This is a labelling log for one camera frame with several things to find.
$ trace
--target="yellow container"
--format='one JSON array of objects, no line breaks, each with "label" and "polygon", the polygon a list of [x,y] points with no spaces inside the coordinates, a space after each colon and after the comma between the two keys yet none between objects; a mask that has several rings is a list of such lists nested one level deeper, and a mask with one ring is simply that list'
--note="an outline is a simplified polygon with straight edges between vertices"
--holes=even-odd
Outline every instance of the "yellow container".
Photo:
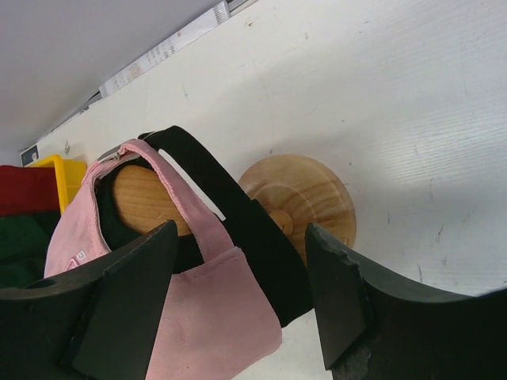
[{"label": "yellow container", "polygon": [[86,163],[64,160],[58,154],[54,154],[30,166],[34,168],[55,168],[60,212],[63,213],[81,188],[81,181],[86,173]]}]

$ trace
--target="wooden knob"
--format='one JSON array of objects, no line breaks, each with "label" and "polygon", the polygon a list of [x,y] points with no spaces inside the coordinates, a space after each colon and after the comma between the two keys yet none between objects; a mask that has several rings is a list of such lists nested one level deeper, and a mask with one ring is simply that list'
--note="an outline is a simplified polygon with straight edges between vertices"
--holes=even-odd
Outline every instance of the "wooden knob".
[{"label": "wooden knob", "polygon": [[308,223],[320,224],[353,246],[356,214],[349,192],[321,162],[293,154],[271,156],[245,171],[239,184],[266,209],[305,263]]},{"label": "wooden knob", "polygon": [[192,233],[153,170],[125,166],[114,181],[112,193],[121,220],[133,230],[145,234],[172,219],[179,236]]}]

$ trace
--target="pink cloth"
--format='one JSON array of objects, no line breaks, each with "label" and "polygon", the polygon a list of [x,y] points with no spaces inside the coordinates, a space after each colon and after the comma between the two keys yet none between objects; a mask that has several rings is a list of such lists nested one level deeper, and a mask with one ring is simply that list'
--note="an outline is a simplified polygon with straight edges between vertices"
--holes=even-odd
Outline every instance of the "pink cloth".
[{"label": "pink cloth", "polygon": [[273,353],[281,344],[280,322],[222,223],[147,143],[130,140],[119,153],[120,159],[89,167],[53,234],[45,276],[110,252],[100,231],[95,181],[140,155],[158,174],[204,259],[171,279],[147,380],[228,380]]}]

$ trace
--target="scratched white surface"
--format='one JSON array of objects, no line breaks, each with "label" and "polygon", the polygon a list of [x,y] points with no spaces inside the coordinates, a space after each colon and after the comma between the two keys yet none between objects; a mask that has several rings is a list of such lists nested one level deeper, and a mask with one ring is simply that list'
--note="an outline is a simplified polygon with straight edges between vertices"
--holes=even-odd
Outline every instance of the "scratched white surface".
[{"label": "scratched white surface", "polygon": [[[507,283],[507,2],[260,0],[40,142],[91,162],[179,124],[236,177],[321,160],[356,207],[356,250],[475,295]],[[314,316],[239,377],[329,379]]]}]

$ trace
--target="pink strap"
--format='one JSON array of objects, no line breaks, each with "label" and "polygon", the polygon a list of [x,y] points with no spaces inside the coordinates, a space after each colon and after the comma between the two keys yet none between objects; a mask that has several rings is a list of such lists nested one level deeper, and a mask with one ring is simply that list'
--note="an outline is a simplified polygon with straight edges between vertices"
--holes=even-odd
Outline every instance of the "pink strap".
[{"label": "pink strap", "polygon": [[[120,156],[129,152],[137,153],[148,161],[158,174],[158,178],[169,193],[174,205],[196,238],[204,262],[234,248],[234,243],[223,224],[164,157],[147,142],[138,139],[128,140],[118,150]],[[90,167],[89,173],[94,173],[97,169],[96,166],[107,166],[108,164],[109,162],[95,163]]]}]

